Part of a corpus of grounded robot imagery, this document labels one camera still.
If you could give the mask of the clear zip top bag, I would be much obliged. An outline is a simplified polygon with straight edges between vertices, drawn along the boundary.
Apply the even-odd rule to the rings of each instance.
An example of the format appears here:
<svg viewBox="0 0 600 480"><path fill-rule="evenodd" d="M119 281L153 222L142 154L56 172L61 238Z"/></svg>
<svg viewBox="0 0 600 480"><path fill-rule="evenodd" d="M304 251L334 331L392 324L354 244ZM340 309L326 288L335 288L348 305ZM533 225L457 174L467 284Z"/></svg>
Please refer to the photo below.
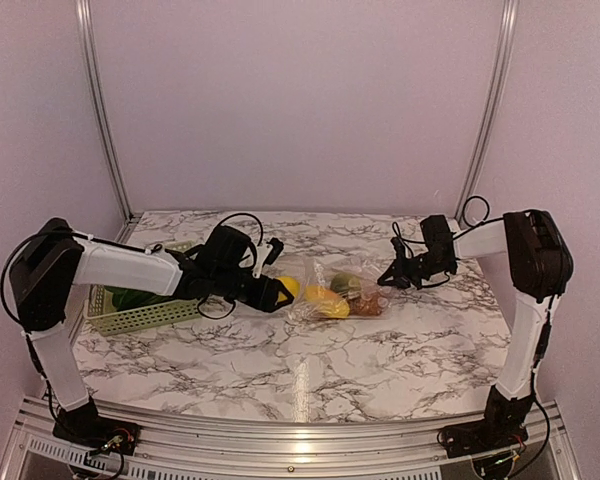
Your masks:
<svg viewBox="0 0 600 480"><path fill-rule="evenodd" d="M379 268L354 257L321 261L292 257L284 264L281 281L293 295L289 316L295 320L376 319L392 306L392 291L377 284Z"/></svg>

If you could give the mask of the fake bok choy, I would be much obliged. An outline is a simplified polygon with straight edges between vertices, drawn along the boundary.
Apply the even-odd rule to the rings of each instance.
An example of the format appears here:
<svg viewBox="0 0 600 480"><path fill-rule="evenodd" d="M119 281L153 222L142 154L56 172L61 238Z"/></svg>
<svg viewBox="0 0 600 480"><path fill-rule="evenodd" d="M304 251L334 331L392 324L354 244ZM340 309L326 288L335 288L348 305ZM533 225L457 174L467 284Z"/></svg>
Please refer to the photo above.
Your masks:
<svg viewBox="0 0 600 480"><path fill-rule="evenodd" d="M117 311L142 308L160 304L169 300L169 298L166 296L140 290L111 286L106 286L105 290L112 295L111 303Z"/></svg>

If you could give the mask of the green plastic basket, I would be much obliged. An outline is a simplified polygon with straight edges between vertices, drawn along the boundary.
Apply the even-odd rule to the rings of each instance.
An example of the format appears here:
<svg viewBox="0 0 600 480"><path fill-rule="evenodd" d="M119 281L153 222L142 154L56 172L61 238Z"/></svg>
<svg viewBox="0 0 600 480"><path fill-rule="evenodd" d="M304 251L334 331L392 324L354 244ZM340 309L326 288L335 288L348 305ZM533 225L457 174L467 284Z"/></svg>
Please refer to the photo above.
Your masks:
<svg viewBox="0 0 600 480"><path fill-rule="evenodd" d="M91 287L83 314L100 335L146 330L199 316L196 300L174 297L178 282L184 278L176 256L185 252L189 246L187 242L149 248L107 245L95 240L79 243L85 252L79 262L75 283ZM152 292L169 300L117 311L106 286Z"/></svg>

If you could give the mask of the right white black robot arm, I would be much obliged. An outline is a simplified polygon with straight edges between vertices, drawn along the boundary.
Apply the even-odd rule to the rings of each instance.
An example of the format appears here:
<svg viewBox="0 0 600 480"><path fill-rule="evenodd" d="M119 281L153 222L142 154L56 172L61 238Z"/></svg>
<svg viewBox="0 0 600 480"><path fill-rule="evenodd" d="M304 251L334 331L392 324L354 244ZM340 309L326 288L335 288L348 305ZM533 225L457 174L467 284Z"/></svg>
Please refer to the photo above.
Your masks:
<svg viewBox="0 0 600 480"><path fill-rule="evenodd" d="M511 343L505 364L491 387L475 438L495 448L509 437L536 401L536 375L552 328L552 317L573 275L572 255L551 214L544 210L508 212L458 233L443 215L420 222L426 250L408 253L398 228L391 239L395 258L377 284L397 289L427 288L431 277L457 273L458 262L506 254L516 293Z"/></svg>

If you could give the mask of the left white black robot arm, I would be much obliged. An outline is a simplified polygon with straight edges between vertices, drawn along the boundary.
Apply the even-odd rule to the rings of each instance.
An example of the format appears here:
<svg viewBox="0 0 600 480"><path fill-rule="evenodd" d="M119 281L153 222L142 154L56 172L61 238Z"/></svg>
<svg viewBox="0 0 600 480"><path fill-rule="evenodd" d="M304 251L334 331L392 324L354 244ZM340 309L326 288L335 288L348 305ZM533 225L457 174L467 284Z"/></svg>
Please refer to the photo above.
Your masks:
<svg viewBox="0 0 600 480"><path fill-rule="evenodd" d="M86 407L90 395L64 330L72 288L102 285L176 300L216 296L230 305L242 303L272 313L295 300L281 280L262 272L282 250L276 238L257 245L224 224L218 224L204 244L177 251L118 244L52 218L14 249L0 284L13 294L15 306L7 314L25 332L60 407L70 412L66 426L82 443L96 445L106 436L106 423Z"/></svg>

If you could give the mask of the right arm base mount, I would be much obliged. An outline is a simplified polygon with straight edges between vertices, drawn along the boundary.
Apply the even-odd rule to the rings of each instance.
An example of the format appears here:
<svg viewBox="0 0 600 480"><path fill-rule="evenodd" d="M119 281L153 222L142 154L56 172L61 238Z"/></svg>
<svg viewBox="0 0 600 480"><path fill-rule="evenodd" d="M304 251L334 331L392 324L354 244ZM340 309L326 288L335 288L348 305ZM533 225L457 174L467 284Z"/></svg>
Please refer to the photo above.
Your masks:
<svg viewBox="0 0 600 480"><path fill-rule="evenodd" d="M445 426L437 434L437 442L445 449L448 458L481 454L520 445L527 440L527 430L521 425L500 428L486 420Z"/></svg>

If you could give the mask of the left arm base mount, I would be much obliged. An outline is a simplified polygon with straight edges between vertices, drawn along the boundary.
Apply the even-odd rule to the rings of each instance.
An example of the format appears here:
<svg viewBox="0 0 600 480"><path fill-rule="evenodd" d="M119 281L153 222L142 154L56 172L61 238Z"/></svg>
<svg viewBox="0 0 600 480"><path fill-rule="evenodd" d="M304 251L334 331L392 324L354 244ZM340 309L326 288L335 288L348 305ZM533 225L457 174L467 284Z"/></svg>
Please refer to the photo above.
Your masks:
<svg viewBox="0 0 600 480"><path fill-rule="evenodd" d="M140 434L140 426L133 422L96 416L59 419L53 435L73 444L88 447L92 455L121 453L132 455Z"/></svg>

